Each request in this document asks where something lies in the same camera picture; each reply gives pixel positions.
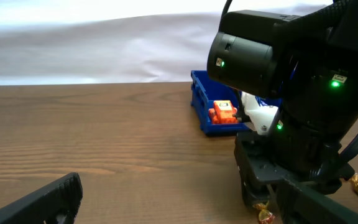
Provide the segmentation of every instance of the blue bin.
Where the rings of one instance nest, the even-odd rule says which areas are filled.
[[[239,104],[234,92],[226,85],[210,80],[206,71],[191,71],[191,90],[193,97],[191,105],[197,112],[200,120],[200,129],[207,135],[236,134],[249,128],[244,123],[239,124],[212,124],[208,110],[213,108],[214,100],[230,100],[237,109]]]

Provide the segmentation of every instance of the wooden table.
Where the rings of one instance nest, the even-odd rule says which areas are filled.
[[[79,224],[256,223],[234,138],[204,136],[190,100],[189,83],[0,86],[0,207],[78,172]],[[358,212],[348,183],[331,197]]]

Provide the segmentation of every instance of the green light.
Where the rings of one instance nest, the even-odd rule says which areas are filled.
[[[333,86],[333,87],[339,87],[341,84],[339,84],[339,82],[337,82],[337,81],[333,81],[332,83],[331,83],[331,86]]]

